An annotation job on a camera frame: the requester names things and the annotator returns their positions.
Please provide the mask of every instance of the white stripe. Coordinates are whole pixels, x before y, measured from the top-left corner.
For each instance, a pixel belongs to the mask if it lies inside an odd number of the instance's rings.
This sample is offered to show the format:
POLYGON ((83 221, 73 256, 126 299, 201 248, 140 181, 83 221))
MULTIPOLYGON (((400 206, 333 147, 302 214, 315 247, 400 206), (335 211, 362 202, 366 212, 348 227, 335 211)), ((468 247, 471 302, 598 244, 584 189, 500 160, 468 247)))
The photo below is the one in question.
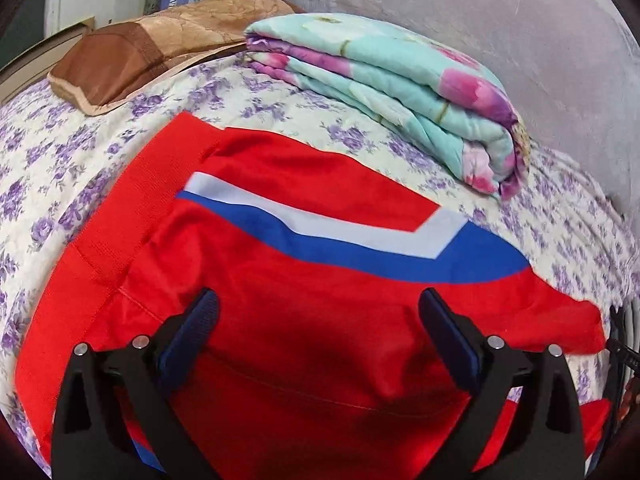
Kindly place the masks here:
POLYGON ((260 208, 301 235, 341 240, 419 258, 436 258, 466 223, 460 213, 439 208, 414 232, 356 224, 274 202, 200 172, 191 175, 184 190, 218 202, 260 208))

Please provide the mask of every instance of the person's hand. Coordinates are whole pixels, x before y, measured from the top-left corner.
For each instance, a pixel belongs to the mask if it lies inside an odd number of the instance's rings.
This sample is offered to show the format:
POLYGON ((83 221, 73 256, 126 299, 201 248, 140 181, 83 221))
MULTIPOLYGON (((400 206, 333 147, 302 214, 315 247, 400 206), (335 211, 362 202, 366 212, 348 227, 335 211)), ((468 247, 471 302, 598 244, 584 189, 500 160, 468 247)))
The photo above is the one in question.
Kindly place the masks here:
POLYGON ((626 384, 625 390, 625 396, 622 398, 622 406, 620 406, 618 412, 618 421, 627 416, 632 404, 640 404, 640 379, 637 377, 631 379, 626 384))

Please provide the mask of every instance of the headboard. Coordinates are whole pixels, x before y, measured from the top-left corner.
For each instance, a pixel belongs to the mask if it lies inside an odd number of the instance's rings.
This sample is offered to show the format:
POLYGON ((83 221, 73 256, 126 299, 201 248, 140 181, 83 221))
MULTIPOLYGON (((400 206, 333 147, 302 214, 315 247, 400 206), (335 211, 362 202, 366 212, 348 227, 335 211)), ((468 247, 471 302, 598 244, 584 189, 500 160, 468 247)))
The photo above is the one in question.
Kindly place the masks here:
MULTIPOLYGON (((611 0, 289 1, 397 23, 487 65, 530 134, 590 172, 640 237, 640 48, 611 0)), ((638 27, 637 0, 617 1, 638 27)))

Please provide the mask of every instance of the pillow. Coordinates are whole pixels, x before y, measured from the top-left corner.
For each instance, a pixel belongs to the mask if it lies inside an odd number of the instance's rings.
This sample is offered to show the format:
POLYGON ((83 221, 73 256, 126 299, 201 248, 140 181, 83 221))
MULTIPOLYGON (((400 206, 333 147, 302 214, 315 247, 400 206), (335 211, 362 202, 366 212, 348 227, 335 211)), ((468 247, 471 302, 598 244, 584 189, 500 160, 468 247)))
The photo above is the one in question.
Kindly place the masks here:
POLYGON ((569 153, 640 235, 640 48, 611 0, 287 0, 410 28, 489 67, 531 137, 569 153))
POLYGON ((56 95, 85 114, 117 108, 158 80, 244 49, 253 22, 292 14, 281 0, 202 0, 99 28, 49 73, 56 95))

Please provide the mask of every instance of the floral quilt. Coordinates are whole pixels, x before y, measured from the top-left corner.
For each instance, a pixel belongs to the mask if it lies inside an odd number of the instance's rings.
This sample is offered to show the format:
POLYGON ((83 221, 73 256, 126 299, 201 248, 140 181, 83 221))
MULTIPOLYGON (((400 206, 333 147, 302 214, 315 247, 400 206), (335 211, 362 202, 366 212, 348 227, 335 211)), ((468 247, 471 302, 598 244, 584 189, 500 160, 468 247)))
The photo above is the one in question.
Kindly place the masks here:
MULTIPOLYGON (((198 65, 92 118, 42 81, 0 108, 0 410, 46 472, 14 391, 21 341, 66 243, 123 168, 183 110, 218 127, 271 130, 352 156, 460 211, 519 248, 551 285, 599 306, 606 333, 609 306, 622 304, 640 284, 638 244, 600 186, 570 157, 535 142, 528 187, 501 203, 365 114, 259 75, 239 57, 198 65)), ((599 399, 605 353, 568 361, 580 402, 599 399)))

